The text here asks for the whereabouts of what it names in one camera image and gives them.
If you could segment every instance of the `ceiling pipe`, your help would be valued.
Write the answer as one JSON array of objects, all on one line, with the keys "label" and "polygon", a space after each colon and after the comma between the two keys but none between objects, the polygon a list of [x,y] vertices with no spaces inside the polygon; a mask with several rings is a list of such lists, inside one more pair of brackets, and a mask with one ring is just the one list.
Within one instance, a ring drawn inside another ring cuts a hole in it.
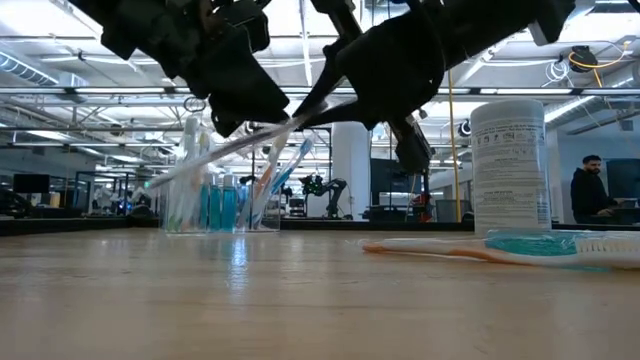
[{"label": "ceiling pipe", "polygon": [[55,86],[58,80],[45,74],[44,72],[27,65],[26,63],[16,59],[15,57],[0,52],[0,70],[15,75],[22,80],[26,80],[38,86]]},{"label": "ceiling pipe", "polygon": [[[636,61],[611,75],[607,75],[605,80],[608,83],[607,87],[610,88],[640,86],[640,62]],[[626,107],[625,104],[621,102],[609,105],[614,109]],[[608,108],[609,105],[606,102],[605,96],[591,95],[577,97],[561,104],[545,107],[545,122],[547,126],[556,128]]]},{"label": "ceiling pipe", "polygon": [[595,130],[595,129],[599,129],[601,127],[607,126],[607,125],[611,125],[611,124],[615,124],[615,123],[620,123],[621,121],[624,120],[630,120],[636,116],[640,115],[640,111],[637,110],[633,110],[633,111],[628,111],[626,114],[623,115],[615,115],[612,116],[608,119],[605,120],[600,120],[600,121],[596,121],[592,124],[583,126],[581,128],[575,129],[575,130],[571,130],[569,132],[567,132],[567,135],[580,135],[580,134],[584,134],[586,132]]},{"label": "ceiling pipe", "polygon": [[[7,104],[13,105],[15,107],[14,111],[9,111],[6,109],[0,109],[0,119],[5,120],[5,121],[9,121],[12,123],[26,123],[26,124],[33,124],[34,120],[39,120],[42,121],[45,124],[51,123],[51,122],[55,122],[58,124],[62,124],[62,125],[71,125],[69,122],[65,121],[62,118],[59,118],[57,116],[54,116],[52,114],[49,114],[47,112],[44,112],[40,109],[36,109],[30,106],[25,106],[24,104],[20,104],[17,103],[15,100],[11,100],[11,99],[6,99],[6,98],[0,98],[0,101],[3,101]],[[0,126],[0,129],[4,130],[4,129],[10,129],[11,127],[5,127],[5,126]],[[55,127],[33,127],[33,126],[29,126],[29,127],[17,127],[17,128],[30,128],[33,130],[25,130],[25,131],[51,131],[51,132],[55,132],[56,129]],[[114,136],[110,136],[110,135],[102,135],[100,134],[100,136],[92,136],[89,137],[87,136],[86,132],[78,132],[79,136],[77,139],[77,142],[86,142],[86,139],[89,139],[92,142],[95,141],[103,141],[105,143],[117,143],[118,140],[120,140],[117,137]]]},{"label": "ceiling pipe", "polygon": [[[569,22],[579,17],[582,17],[588,14],[590,11],[593,10],[595,5],[596,5],[595,0],[575,0],[576,8],[567,18],[566,24],[568,24]],[[496,56],[496,54],[509,44],[511,38],[513,37],[504,39],[498,42],[497,44],[490,46],[485,51],[483,51],[480,55],[475,56],[471,61],[471,64],[465,68],[465,71],[456,77],[455,81],[453,82],[453,86],[454,87],[463,86],[464,83],[469,81],[471,77],[473,77],[476,73],[478,73],[483,67],[489,65],[491,60]]]}]

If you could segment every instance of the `dark sweater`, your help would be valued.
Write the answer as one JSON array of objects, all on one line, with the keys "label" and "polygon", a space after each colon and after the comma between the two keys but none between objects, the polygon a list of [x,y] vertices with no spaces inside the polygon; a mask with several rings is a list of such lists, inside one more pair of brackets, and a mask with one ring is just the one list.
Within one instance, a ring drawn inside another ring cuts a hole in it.
[{"label": "dark sweater", "polygon": [[575,215],[596,215],[616,202],[609,198],[600,177],[583,169],[573,173],[571,208]]}]

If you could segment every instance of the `white column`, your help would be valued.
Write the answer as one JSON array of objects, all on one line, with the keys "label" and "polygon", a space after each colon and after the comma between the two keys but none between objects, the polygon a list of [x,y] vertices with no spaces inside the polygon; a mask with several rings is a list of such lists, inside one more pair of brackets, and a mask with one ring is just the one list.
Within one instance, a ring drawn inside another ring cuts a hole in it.
[{"label": "white column", "polygon": [[345,214],[351,214],[354,220],[362,220],[362,213],[367,210],[371,197],[369,132],[357,122],[334,123],[331,141],[331,178],[344,179],[351,189],[351,199],[347,188],[342,193],[338,205]]},{"label": "white column", "polygon": [[551,218],[565,223],[564,199],[562,198],[562,162],[558,130],[547,131],[547,154],[549,159],[549,192],[551,197]]}]

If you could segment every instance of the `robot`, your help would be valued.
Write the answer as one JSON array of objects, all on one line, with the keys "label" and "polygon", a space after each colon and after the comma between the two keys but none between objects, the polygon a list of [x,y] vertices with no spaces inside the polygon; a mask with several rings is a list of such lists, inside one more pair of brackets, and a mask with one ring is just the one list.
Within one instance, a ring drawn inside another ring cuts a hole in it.
[{"label": "robot", "polygon": [[94,215],[112,215],[116,212],[118,201],[117,193],[107,189],[106,186],[99,187],[93,193],[91,213]]},{"label": "robot", "polygon": [[[329,192],[329,205],[327,205],[327,216],[332,220],[340,220],[338,216],[338,200],[342,191],[347,187],[347,182],[343,179],[333,179],[326,184],[322,183],[322,176],[309,175],[299,179],[302,183],[302,194],[304,195],[305,206],[309,195],[322,196]],[[353,220],[353,215],[345,215],[344,220]]]},{"label": "robot", "polygon": [[[637,0],[628,0],[640,10]],[[270,0],[70,0],[104,27],[102,44],[123,59],[136,49],[169,78],[180,76],[208,99],[216,131],[229,136],[245,121],[280,123],[289,100],[252,56],[269,46]],[[366,32],[351,0],[312,0],[338,39],[324,48],[325,67],[293,116],[303,128],[387,122],[409,173],[428,174],[432,149],[408,115],[430,101],[447,70],[529,27],[538,45],[558,40],[576,0],[406,0],[410,10]],[[372,73],[380,74],[371,77]],[[327,108],[345,80],[357,100]]]}]

